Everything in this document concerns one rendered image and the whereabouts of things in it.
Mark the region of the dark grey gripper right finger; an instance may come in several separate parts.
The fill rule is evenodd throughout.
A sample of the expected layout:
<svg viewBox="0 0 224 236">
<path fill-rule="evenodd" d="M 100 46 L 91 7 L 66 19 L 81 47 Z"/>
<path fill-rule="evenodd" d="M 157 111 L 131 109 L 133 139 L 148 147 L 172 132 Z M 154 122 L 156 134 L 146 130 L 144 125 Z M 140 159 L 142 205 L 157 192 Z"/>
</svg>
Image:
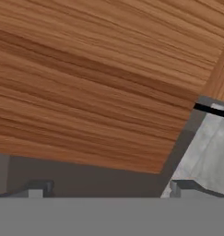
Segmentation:
<svg viewBox="0 0 224 236">
<path fill-rule="evenodd" d="M 224 194 L 202 187 L 193 180 L 172 180 L 170 197 L 174 198 L 224 198 Z"/>
</svg>

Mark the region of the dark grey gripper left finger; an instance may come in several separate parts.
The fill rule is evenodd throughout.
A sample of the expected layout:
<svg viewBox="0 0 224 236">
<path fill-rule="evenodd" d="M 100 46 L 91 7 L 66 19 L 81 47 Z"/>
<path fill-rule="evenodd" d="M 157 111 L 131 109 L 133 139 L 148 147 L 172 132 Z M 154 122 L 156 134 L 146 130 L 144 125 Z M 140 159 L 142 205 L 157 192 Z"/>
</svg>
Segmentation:
<svg viewBox="0 0 224 236">
<path fill-rule="evenodd" d="M 52 180 L 32 180 L 25 183 L 17 190 L 12 190 L 3 194 L 0 197 L 14 198 L 46 198 L 53 197 L 54 182 Z"/>
</svg>

